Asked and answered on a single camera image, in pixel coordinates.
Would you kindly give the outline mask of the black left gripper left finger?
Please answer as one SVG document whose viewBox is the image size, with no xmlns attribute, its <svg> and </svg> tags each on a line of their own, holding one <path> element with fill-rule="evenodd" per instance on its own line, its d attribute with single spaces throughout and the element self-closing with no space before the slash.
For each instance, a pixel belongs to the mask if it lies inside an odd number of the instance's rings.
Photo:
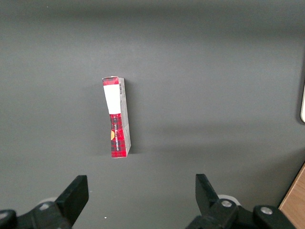
<svg viewBox="0 0 305 229">
<path fill-rule="evenodd" d="M 77 176 L 54 200 L 44 201 L 18 216 L 12 209 L 0 211 L 2 229 L 71 229 L 89 200 L 86 175 Z"/>
</svg>

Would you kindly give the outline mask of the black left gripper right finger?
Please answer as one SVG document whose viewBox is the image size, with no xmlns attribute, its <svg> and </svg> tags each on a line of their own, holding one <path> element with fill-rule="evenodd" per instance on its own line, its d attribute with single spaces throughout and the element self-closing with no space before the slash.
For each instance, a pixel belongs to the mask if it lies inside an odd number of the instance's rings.
<svg viewBox="0 0 305 229">
<path fill-rule="evenodd" d="M 195 176 L 195 197 L 200 215 L 188 229 L 294 229 L 292 222 L 278 208 L 257 205 L 244 209 L 229 198 L 220 198 L 205 174 Z"/>
</svg>

